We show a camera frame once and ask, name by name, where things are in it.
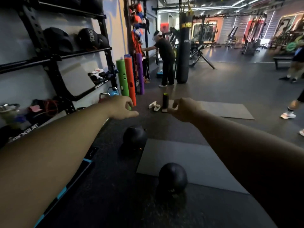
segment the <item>black shoe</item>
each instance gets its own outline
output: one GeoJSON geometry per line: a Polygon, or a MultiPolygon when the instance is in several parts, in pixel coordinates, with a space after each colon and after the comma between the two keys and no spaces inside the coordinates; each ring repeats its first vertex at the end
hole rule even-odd
{"type": "Polygon", "coordinates": [[[279,80],[289,80],[290,78],[289,77],[281,77],[281,78],[279,78],[279,80]]]}
{"type": "Polygon", "coordinates": [[[290,83],[295,83],[295,82],[297,82],[297,79],[293,78],[290,83]]]}

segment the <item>pair of slides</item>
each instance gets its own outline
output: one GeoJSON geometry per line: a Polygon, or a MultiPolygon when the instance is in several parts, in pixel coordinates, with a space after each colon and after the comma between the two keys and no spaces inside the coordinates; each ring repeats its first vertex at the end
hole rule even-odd
{"type": "Polygon", "coordinates": [[[157,102],[154,101],[154,102],[152,102],[152,103],[149,105],[149,109],[151,109],[151,108],[154,108],[153,110],[154,110],[155,112],[157,112],[157,111],[160,110],[161,105],[157,104],[157,102]]]}

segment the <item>gray exercise mat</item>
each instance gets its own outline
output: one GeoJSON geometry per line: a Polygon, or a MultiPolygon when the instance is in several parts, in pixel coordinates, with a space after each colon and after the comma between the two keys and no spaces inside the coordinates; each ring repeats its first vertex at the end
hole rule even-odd
{"type": "MultiPolygon", "coordinates": [[[[169,107],[172,107],[173,102],[174,100],[169,100],[169,107]]],[[[201,103],[207,112],[220,117],[254,120],[254,117],[243,104],[208,101],[201,101],[201,103]]]]}
{"type": "Polygon", "coordinates": [[[185,168],[190,183],[248,194],[210,146],[148,139],[137,173],[158,176],[169,162],[185,168]]]}

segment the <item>black t-shirt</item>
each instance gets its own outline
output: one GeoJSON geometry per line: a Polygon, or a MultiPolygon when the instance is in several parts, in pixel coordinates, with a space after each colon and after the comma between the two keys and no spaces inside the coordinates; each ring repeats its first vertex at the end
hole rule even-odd
{"type": "Polygon", "coordinates": [[[158,48],[159,54],[163,61],[174,61],[175,54],[170,42],[167,39],[159,39],[154,46],[158,48]]]}

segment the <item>black shorts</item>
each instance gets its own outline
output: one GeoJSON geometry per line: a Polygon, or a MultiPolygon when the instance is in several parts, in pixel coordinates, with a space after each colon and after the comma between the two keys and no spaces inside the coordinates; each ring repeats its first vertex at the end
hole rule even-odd
{"type": "Polygon", "coordinates": [[[293,57],[292,61],[293,62],[304,62],[304,48],[302,48],[301,51],[298,52],[298,54],[293,57]]]}
{"type": "Polygon", "coordinates": [[[302,91],[302,93],[300,94],[297,100],[300,102],[304,102],[304,90],[302,91]]]}

